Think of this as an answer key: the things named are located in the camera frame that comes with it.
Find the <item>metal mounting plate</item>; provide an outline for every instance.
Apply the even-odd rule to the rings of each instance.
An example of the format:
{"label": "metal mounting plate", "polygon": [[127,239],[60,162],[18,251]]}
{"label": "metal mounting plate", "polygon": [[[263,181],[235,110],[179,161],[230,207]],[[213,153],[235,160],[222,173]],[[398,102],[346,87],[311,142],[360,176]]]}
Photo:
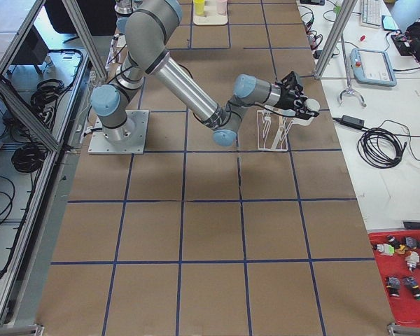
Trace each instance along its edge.
{"label": "metal mounting plate", "polygon": [[[92,134],[89,145],[89,154],[143,154],[145,150],[146,131],[148,130],[149,110],[127,110],[127,117],[135,122],[135,131],[125,141],[112,143],[108,141],[103,132]],[[101,128],[102,124],[97,119],[95,128]]]}

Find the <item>white table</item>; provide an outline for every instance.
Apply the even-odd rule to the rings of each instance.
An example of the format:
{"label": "white table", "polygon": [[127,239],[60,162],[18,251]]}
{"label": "white table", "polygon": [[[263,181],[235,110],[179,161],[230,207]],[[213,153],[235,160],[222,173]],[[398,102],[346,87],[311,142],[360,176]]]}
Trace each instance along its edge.
{"label": "white table", "polygon": [[[353,82],[353,88],[365,97],[362,108],[357,98],[345,98],[339,105],[337,96],[346,86],[344,79],[323,80],[330,112],[333,117],[344,114],[365,120],[366,127],[379,126],[392,119],[409,127],[411,134],[420,135],[420,79],[401,80],[391,89]],[[401,127],[386,124],[393,133]],[[402,220],[420,221],[420,162],[405,151],[402,162],[392,169],[376,169],[366,164],[356,151],[362,132],[336,126],[342,152],[368,230],[402,228]],[[415,155],[420,158],[420,139],[412,140]]]}

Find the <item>keyboard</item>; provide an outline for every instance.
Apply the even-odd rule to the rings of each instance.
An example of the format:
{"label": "keyboard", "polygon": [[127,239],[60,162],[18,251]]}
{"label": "keyboard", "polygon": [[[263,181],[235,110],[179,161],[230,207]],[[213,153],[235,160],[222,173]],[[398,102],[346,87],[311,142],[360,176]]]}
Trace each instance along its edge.
{"label": "keyboard", "polygon": [[361,0],[361,26],[381,28],[381,1]]}

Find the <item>electronic device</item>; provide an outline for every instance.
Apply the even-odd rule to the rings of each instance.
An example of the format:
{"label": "electronic device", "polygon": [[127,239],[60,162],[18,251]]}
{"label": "electronic device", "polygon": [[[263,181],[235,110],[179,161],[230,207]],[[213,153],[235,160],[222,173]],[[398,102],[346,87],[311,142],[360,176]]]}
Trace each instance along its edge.
{"label": "electronic device", "polygon": [[356,130],[362,130],[364,128],[364,119],[351,117],[350,115],[344,114],[341,118],[333,118],[333,120],[343,126],[354,128]]}
{"label": "electronic device", "polygon": [[49,48],[43,38],[33,26],[23,41],[17,55],[13,59],[13,65],[35,65],[42,64],[47,57]]}
{"label": "electronic device", "polygon": [[359,83],[395,86],[397,79],[387,52],[354,48],[350,54],[353,74]]}
{"label": "electronic device", "polygon": [[420,222],[413,220],[404,220],[403,225],[408,230],[420,230]]}
{"label": "electronic device", "polygon": [[389,15],[381,16],[381,24],[383,25],[383,29],[388,32],[394,32],[395,30],[398,30],[397,24]]}
{"label": "electronic device", "polygon": [[325,0],[300,0],[302,5],[325,5]]}
{"label": "electronic device", "polygon": [[381,28],[381,0],[361,0],[360,25]]}
{"label": "electronic device", "polygon": [[[315,51],[314,51],[314,54],[313,54],[314,59],[315,59],[315,60],[318,60],[318,59],[319,59],[319,57],[322,55],[322,52],[323,52],[323,49],[315,50]],[[337,53],[337,54],[333,53],[333,54],[331,55],[331,57],[338,56],[338,55],[339,55],[339,53]]]}
{"label": "electronic device", "polygon": [[404,34],[391,35],[392,42],[395,44],[400,56],[412,56],[411,46]]}

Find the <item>pink cup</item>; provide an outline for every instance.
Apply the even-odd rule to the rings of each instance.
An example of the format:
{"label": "pink cup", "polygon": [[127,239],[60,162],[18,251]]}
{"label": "pink cup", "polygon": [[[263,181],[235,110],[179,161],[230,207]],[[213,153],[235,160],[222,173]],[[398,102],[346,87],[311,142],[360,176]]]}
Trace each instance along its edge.
{"label": "pink cup", "polygon": [[227,0],[216,0],[216,11],[219,15],[227,15]]}

